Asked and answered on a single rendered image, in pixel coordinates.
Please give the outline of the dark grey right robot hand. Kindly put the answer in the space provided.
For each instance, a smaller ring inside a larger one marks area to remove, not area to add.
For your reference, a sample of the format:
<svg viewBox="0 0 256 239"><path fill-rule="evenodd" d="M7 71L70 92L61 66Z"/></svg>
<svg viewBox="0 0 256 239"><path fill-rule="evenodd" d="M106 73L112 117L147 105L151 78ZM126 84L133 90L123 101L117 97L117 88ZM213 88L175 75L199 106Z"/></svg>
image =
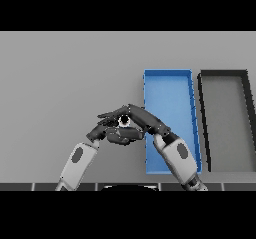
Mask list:
<svg viewBox="0 0 256 239"><path fill-rule="evenodd" d="M122 116L128 116L143 129L144 133L148 132L150 135L159 134L166 144L171 144L178 139L178 136L171 131L171 128L165 125L159 118L144 108L133 104L128 104L115 111L99 115L99 118L101 118L99 125L113 126Z"/></svg>

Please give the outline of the blue bin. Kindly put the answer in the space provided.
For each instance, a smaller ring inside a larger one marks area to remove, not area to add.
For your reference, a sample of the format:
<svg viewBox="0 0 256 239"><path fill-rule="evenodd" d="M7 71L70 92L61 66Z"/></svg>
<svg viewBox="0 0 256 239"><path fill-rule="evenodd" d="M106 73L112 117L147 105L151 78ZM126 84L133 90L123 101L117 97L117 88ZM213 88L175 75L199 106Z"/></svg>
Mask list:
<svg viewBox="0 0 256 239"><path fill-rule="evenodd" d="M192 71L145 69L144 107L187 143L202 171Z"/></svg>

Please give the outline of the dark grey bin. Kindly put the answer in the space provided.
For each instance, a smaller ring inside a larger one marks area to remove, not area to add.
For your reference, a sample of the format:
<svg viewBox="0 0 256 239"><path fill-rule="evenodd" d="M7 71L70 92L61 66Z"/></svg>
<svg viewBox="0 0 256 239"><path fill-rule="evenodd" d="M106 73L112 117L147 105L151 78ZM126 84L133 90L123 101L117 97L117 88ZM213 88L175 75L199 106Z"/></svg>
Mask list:
<svg viewBox="0 0 256 239"><path fill-rule="evenodd" d="M256 172L256 113L247 70L197 76L209 172Z"/></svg>

